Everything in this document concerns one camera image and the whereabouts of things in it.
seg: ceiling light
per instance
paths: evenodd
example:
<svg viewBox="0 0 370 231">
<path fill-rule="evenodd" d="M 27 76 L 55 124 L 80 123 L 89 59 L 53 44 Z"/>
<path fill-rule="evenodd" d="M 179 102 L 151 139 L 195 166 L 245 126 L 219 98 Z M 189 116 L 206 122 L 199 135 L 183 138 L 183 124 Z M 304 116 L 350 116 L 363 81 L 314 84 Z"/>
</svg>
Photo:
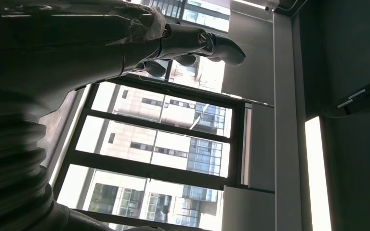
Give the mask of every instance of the ceiling light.
<svg viewBox="0 0 370 231">
<path fill-rule="evenodd" d="M 233 0 L 233 1 L 237 1 L 237 2 L 240 2 L 240 3 L 242 3 L 242 4 L 249 5 L 249 6 L 254 6 L 254 7 L 257 7 L 257 8 L 263 9 L 263 10 L 265 10 L 265 9 L 266 9 L 266 7 L 265 7 L 265 6 L 261 6 L 261 5 L 254 4 L 254 3 L 251 3 L 251 2 L 248 2 L 248 1 L 244 1 L 244 0 Z"/>
</svg>

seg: building facade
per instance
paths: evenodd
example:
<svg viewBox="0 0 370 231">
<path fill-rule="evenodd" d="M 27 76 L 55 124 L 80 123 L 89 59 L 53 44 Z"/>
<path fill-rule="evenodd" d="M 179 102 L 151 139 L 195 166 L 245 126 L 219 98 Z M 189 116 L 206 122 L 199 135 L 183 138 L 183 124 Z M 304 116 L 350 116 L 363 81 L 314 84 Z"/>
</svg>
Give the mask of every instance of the building facade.
<svg viewBox="0 0 370 231">
<path fill-rule="evenodd" d="M 226 135 L 225 124 L 230 119 L 226 117 L 231 110 L 119 86 L 113 113 Z M 229 147 L 110 121 L 99 154 L 226 177 Z M 209 228 L 220 213 L 221 203 L 222 192 L 217 190 L 96 170 L 83 210 Z"/>
</svg>

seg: robotic hand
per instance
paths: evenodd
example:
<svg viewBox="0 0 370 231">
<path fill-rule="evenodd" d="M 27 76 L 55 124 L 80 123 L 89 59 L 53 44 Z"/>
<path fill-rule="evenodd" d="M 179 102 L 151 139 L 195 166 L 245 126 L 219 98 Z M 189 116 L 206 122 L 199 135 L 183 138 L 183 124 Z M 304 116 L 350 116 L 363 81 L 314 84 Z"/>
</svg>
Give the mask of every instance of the robotic hand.
<svg viewBox="0 0 370 231">
<path fill-rule="evenodd" d="M 155 60 L 189 66 L 195 55 L 232 66 L 245 58 L 232 40 L 166 24 L 158 10 L 143 5 L 0 1 L 0 90 L 36 101 L 40 107 L 30 113 L 38 117 L 57 110 L 71 90 L 130 71 L 162 76 L 165 69 Z"/>
<path fill-rule="evenodd" d="M 174 59 L 184 66 L 192 66 L 196 61 L 195 55 L 214 62 L 224 61 L 230 66 L 239 66 L 246 57 L 240 47 L 228 38 L 200 28 L 166 24 L 159 49 L 133 71 L 147 71 L 161 77 L 165 74 L 165 68 L 154 60 Z"/>
<path fill-rule="evenodd" d="M 71 90 L 134 71 L 161 76 L 155 60 L 195 56 L 240 65 L 232 40 L 166 24 L 155 9 L 115 0 L 0 0 L 0 231 L 109 231 L 53 200 L 39 164 L 38 118 Z M 140 227 L 132 231 L 158 231 Z"/>
</svg>

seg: light fixture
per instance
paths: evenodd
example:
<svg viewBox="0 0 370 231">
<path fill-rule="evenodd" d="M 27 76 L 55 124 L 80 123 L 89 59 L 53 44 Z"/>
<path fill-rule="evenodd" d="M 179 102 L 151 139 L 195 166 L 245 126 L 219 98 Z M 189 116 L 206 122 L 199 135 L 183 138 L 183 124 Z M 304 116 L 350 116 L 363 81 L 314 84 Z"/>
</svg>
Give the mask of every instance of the light fixture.
<svg viewBox="0 0 370 231">
<path fill-rule="evenodd" d="M 331 231 L 320 118 L 305 123 L 308 181 L 313 231 Z"/>
<path fill-rule="evenodd" d="M 246 4 L 246 5 L 249 5 L 249 6 L 254 6 L 254 7 L 260 8 L 260 9 L 262 9 L 262 10 L 266 10 L 266 9 L 268 9 L 268 8 L 267 8 L 267 7 L 265 7 L 265 6 L 261 6 L 261 5 L 254 4 L 254 3 L 251 3 L 251 2 L 248 2 L 248 1 L 244 1 L 244 0 L 232 0 L 232 1 L 240 2 L 240 3 L 242 3 L 242 4 Z"/>
</svg>

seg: window frame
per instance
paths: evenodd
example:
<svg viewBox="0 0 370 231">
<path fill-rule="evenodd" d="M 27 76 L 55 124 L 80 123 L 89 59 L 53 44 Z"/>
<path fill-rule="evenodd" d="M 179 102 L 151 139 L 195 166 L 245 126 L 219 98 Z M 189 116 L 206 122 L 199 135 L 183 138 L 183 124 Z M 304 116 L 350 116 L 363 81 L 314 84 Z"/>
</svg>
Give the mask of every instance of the window frame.
<svg viewBox="0 0 370 231">
<path fill-rule="evenodd" d="M 223 190 L 224 186 L 238 187 L 241 188 L 241 169 L 242 157 L 243 157 L 243 130 L 235 129 L 243 127 L 244 124 L 244 113 L 245 113 L 245 102 L 239 99 L 228 97 L 222 94 L 194 90 L 192 88 L 185 88 L 182 85 L 167 83 L 164 85 L 160 84 L 159 80 L 150 79 L 148 81 L 142 81 L 138 75 L 128 74 L 124 77 L 118 77 L 107 80 L 108 82 L 115 83 L 118 85 L 124 85 L 128 87 L 134 87 L 137 89 L 147 90 L 155 93 L 167 94 L 172 97 L 183 98 L 190 101 L 197 101 L 201 103 L 213 104 L 219 107 L 225 107 L 232 109 L 231 118 L 231 129 L 230 137 L 219 136 L 215 134 L 209 134 L 205 132 L 189 130 L 181 127 L 174 127 L 170 125 L 160 124 L 152 121 L 141 120 L 137 118 L 130 118 L 123 115 L 113 114 L 114 105 L 117 100 L 119 87 L 116 86 L 114 98 L 111 99 L 110 105 L 107 112 L 100 112 L 91 109 L 94 99 L 98 91 L 98 84 L 93 84 L 90 88 L 88 98 L 83 106 L 80 118 L 77 120 L 76 128 L 72 134 L 69 147 L 67 149 L 65 158 L 60 170 L 58 172 L 57 179 L 54 183 L 53 194 L 54 198 L 57 199 L 63 183 L 66 178 L 67 171 L 70 165 L 79 165 L 89 167 L 92 169 L 99 169 L 104 171 L 111 171 L 120 174 L 127 174 L 132 176 L 150 178 L 155 180 L 179 183 L 189 186 L 196 186 L 201 188 Z M 100 134 L 99 140 L 95 147 L 94 153 L 77 151 L 76 146 L 79 140 L 83 125 L 88 116 L 95 116 L 104 119 L 103 128 L 106 130 L 107 125 L 110 121 L 122 122 L 134 126 L 142 126 L 147 128 L 154 128 L 161 131 L 173 132 L 177 134 L 183 134 L 193 136 L 195 138 L 224 142 L 230 144 L 229 150 L 229 166 L 228 166 L 228 177 L 220 177 L 215 175 L 208 175 L 198 172 L 192 172 L 188 170 L 175 169 L 171 167 L 158 166 L 148 163 L 136 162 L 127 159 L 121 159 L 117 157 L 111 157 L 106 155 L 99 155 L 101 146 L 103 144 L 105 134 Z M 81 198 L 85 199 L 83 193 L 80 195 L 79 203 Z M 150 220 L 140 220 L 136 218 L 128 218 L 110 214 L 101 214 L 96 212 L 79 210 L 83 214 L 98 219 L 102 222 L 115 223 L 128 226 L 141 226 L 141 225 L 154 225 L 159 226 L 163 229 L 175 229 L 179 231 L 195 231 L 196 228 L 185 227 L 181 225 L 159 223 Z"/>
</svg>

